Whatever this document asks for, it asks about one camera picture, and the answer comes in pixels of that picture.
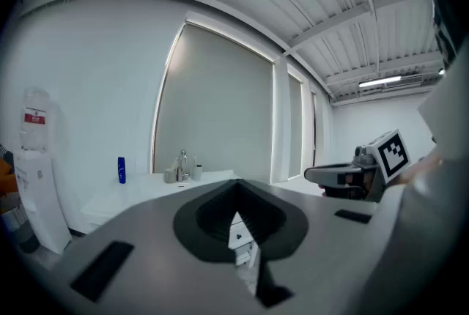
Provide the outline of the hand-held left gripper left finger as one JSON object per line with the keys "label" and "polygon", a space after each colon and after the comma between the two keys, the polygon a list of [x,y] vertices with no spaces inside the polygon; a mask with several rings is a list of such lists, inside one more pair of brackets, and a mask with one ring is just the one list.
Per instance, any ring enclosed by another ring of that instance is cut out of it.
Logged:
{"label": "hand-held left gripper left finger", "polygon": [[[207,263],[177,239],[173,220],[185,203],[220,186],[202,185],[142,202],[81,238],[48,277],[54,297],[75,315],[260,315],[262,304],[233,263]],[[112,242],[133,249],[92,301],[72,284]]]}

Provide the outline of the narrow grey roller blind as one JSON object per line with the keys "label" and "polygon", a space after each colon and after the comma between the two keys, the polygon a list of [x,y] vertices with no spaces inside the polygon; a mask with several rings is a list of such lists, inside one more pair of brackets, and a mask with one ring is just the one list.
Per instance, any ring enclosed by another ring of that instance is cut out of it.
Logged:
{"label": "narrow grey roller blind", "polygon": [[289,178],[301,173],[302,159],[302,105],[301,82],[289,75],[290,98],[290,161]]}

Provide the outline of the person's right hand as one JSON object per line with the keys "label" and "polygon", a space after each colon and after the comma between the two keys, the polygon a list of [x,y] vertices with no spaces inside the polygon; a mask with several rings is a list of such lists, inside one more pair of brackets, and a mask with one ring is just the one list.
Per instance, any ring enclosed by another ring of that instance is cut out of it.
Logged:
{"label": "person's right hand", "polygon": [[367,171],[363,175],[363,187],[366,190],[366,196],[369,198],[372,195],[372,188],[374,186],[374,181],[377,178],[377,171]]}

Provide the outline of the white water dispenser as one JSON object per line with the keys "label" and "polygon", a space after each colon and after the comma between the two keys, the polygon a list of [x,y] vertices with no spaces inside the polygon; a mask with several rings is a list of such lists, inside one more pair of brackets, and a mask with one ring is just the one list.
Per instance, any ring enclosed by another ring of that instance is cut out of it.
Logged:
{"label": "white water dispenser", "polygon": [[61,254],[72,237],[57,196],[50,155],[19,149],[14,167],[21,202],[39,243]]}

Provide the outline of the wide grey roller blind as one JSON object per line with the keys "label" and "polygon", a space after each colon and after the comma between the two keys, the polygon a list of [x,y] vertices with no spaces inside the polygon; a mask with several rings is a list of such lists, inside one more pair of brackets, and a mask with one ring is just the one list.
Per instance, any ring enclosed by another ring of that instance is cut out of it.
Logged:
{"label": "wide grey roller blind", "polygon": [[205,171],[270,178],[273,64],[219,34],[187,24],[177,41],[158,109],[155,172],[182,149]]}

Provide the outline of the person's right forearm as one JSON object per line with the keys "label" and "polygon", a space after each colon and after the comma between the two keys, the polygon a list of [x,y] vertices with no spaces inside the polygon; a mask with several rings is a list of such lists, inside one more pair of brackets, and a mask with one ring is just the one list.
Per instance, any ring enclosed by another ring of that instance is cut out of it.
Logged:
{"label": "person's right forearm", "polygon": [[426,157],[423,157],[417,163],[409,166],[397,178],[398,185],[412,182],[415,177],[438,167],[442,162],[441,156],[437,150],[431,151]]}

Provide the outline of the chrome faucet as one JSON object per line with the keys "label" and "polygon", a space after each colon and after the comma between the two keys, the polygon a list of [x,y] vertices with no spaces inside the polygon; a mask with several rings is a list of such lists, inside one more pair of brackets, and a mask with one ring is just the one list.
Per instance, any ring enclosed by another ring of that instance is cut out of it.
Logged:
{"label": "chrome faucet", "polygon": [[190,178],[190,165],[187,152],[184,149],[181,150],[178,160],[177,181],[183,182]]}

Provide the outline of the clear water jug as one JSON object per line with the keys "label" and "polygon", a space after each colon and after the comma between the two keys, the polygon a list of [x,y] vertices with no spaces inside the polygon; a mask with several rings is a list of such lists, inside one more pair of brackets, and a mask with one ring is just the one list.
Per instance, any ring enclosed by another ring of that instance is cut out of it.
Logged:
{"label": "clear water jug", "polygon": [[46,152],[48,145],[48,109],[50,95],[45,90],[29,87],[23,93],[20,137],[25,150]]}

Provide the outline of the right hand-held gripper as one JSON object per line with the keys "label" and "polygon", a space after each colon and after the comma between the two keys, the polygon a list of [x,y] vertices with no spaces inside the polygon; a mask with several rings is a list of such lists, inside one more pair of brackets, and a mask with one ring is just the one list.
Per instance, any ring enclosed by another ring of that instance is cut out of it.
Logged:
{"label": "right hand-held gripper", "polygon": [[[391,180],[410,165],[399,130],[388,131],[372,142],[357,146],[351,163],[314,166],[304,171],[309,182],[322,186],[323,196],[358,201],[379,201]],[[363,175],[377,171],[372,195],[367,198]]]}

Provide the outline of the black shirt with striped sleeves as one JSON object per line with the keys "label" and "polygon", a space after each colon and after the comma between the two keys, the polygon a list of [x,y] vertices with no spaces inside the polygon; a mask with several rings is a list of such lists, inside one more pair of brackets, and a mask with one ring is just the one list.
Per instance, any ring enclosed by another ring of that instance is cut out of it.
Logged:
{"label": "black shirt with striped sleeves", "polygon": [[459,53],[465,33],[452,0],[432,0],[432,6],[435,39],[447,70]]}

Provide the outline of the orange box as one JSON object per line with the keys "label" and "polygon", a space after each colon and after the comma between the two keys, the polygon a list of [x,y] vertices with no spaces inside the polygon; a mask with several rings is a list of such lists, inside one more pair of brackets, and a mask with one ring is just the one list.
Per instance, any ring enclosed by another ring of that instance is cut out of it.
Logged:
{"label": "orange box", "polygon": [[18,186],[12,166],[0,157],[0,198],[17,192]]}

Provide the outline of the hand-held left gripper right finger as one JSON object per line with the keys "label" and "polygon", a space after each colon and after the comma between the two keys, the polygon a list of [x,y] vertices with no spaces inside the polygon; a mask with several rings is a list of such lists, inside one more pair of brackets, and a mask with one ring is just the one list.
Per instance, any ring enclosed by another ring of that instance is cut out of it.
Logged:
{"label": "hand-held left gripper right finger", "polygon": [[237,211],[260,247],[256,297],[237,315],[358,315],[376,255],[377,204],[237,181]]}

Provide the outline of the ceiling tube light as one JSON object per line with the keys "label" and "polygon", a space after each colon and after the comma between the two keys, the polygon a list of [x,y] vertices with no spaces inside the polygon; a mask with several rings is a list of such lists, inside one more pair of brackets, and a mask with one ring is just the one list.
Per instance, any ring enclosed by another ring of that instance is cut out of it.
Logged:
{"label": "ceiling tube light", "polygon": [[393,83],[400,81],[402,77],[400,75],[397,76],[392,76],[392,77],[386,77],[386,78],[379,78],[379,79],[374,79],[374,80],[369,80],[369,81],[363,81],[359,83],[360,88],[366,88],[366,87],[372,87],[372,86],[378,86],[382,84],[388,84],[388,83]]}

